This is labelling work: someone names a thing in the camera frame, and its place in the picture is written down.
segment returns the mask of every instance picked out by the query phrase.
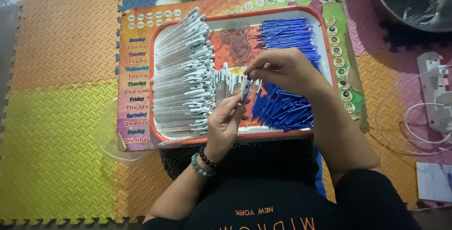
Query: hand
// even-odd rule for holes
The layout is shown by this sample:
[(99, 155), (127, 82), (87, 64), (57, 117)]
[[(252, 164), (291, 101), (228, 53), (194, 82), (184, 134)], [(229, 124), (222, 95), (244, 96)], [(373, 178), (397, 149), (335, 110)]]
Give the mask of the hand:
[(331, 87), (298, 48), (263, 51), (252, 60), (243, 74), (249, 74), (253, 80), (262, 79), (287, 92), (306, 97), (319, 88)]
[(240, 122), (248, 118), (243, 116), (245, 112), (246, 108), (240, 104), (240, 94), (238, 94), (223, 99), (209, 115), (207, 146), (204, 154), (210, 161), (219, 162), (234, 145)]

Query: power strip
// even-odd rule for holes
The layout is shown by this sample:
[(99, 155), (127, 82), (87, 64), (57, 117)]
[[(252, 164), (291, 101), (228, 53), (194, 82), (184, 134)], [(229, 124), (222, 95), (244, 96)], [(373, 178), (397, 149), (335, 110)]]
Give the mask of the power strip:
[(424, 53), (417, 57), (419, 73), (438, 69), (421, 75), (422, 92), (426, 103), (438, 103), (448, 106), (426, 105), (428, 125), (442, 134), (452, 131), (452, 91), (449, 91), (446, 65), (441, 65), (443, 56), (436, 52)]

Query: left hand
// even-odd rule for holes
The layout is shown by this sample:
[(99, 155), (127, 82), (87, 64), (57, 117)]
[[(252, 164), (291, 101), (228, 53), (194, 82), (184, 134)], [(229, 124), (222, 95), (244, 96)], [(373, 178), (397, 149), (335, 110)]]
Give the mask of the left hand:
[(223, 99), (207, 119), (206, 157), (214, 162), (221, 161), (232, 148), (237, 138), (240, 122), (248, 117), (245, 105), (240, 103), (240, 93)]

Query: educational poster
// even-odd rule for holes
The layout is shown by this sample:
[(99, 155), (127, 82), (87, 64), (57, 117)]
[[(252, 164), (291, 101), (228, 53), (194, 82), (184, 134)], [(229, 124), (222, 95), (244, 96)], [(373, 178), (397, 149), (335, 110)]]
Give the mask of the educational poster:
[[(326, 24), (331, 60), (334, 67), (333, 82), (344, 107), (359, 117), (364, 95), (356, 92), (345, 81), (350, 70), (345, 33), (347, 19), (342, 4), (337, 0), (203, 0), (127, 10), (121, 17), (119, 92), (117, 130), (126, 151), (156, 149), (160, 142), (150, 129), (150, 78), (154, 66), (150, 62), (150, 42), (154, 32), (165, 22), (182, 19), (198, 6), (199, 13), (207, 16), (305, 5), (321, 13)], [(216, 65), (228, 60), (215, 59)]]

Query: beaded bracelet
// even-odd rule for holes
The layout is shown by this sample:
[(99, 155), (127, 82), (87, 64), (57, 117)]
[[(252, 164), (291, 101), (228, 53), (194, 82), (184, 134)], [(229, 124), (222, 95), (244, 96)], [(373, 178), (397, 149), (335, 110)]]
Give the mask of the beaded bracelet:
[(217, 169), (217, 164), (210, 162), (210, 160), (207, 159), (206, 155), (204, 155), (204, 147), (199, 148), (199, 156), (201, 159), (206, 163), (206, 165), (210, 166), (213, 170)]
[(206, 172), (205, 170), (203, 170), (199, 164), (196, 162), (196, 157), (199, 155), (198, 152), (196, 152), (193, 156), (192, 156), (192, 165), (193, 168), (195, 168), (196, 172), (198, 172), (200, 175), (206, 176), (206, 177), (212, 177), (215, 175), (215, 171), (213, 172)]

